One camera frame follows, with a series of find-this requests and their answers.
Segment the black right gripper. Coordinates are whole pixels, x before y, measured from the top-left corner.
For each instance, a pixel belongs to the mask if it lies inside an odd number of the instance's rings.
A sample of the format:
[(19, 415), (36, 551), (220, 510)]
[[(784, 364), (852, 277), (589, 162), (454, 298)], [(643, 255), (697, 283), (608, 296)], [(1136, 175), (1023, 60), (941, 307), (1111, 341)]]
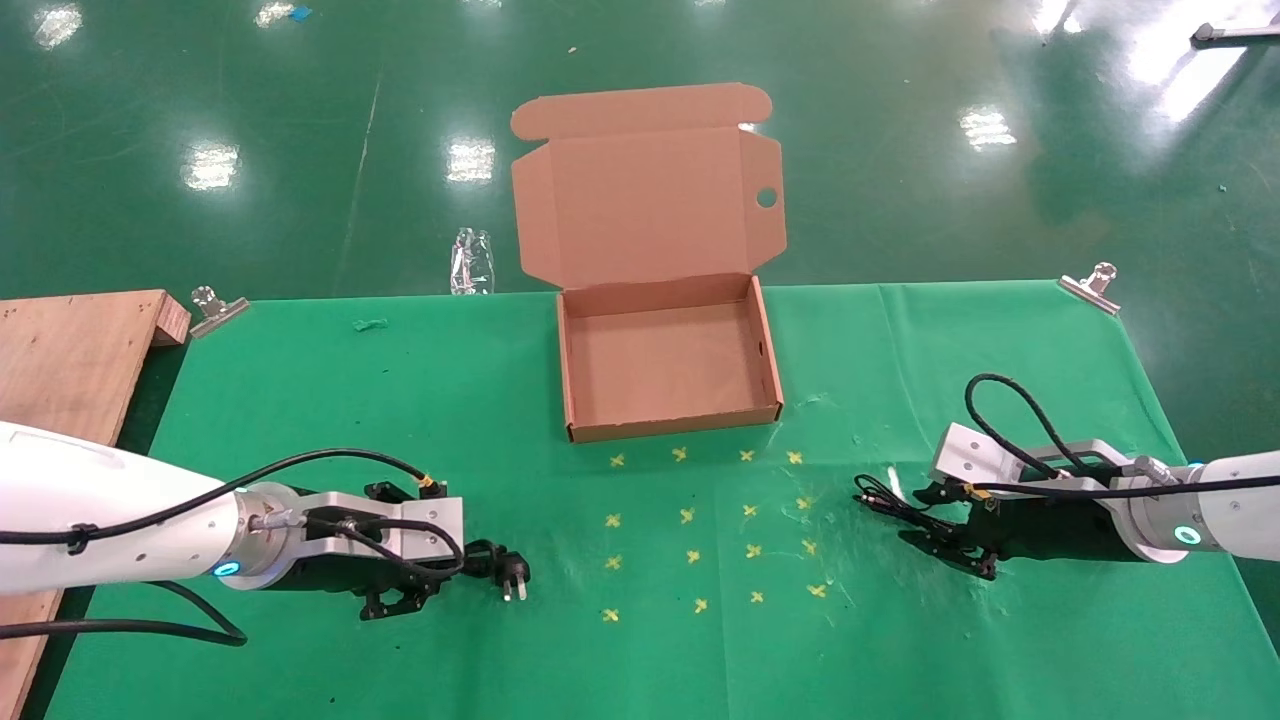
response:
[(984, 582), (997, 578), (1000, 559), (1126, 561), (1126, 544), (1112, 514), (1092, 500), (1024, 498), (998, 503), (991, 491), (955, 478), (931, 480), (913, 491), (913, 498), (924, 506), (998, 505), (986, 514), (986, 548), (964, 544), (950, 534), (897, 532), (902, 542), (924, 555)]

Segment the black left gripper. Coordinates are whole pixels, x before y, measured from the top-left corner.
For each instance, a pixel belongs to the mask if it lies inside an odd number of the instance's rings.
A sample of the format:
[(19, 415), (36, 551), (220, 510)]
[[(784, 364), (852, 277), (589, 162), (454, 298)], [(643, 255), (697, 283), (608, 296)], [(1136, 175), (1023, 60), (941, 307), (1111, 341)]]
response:
[[(407, 503), (444, 498), (445, 483), (422, 480), (412, 492), (393, 482), (380, 480), (364, 487), (367, 498), (384, 503)], [(298, 559), (273, 584), (274, 592), (326, 592), (358, 594), (364, 623), (419, 612), (438, 596), (447, 578), (424, 578), (406, 566), (381, 556), (321, 555)]]

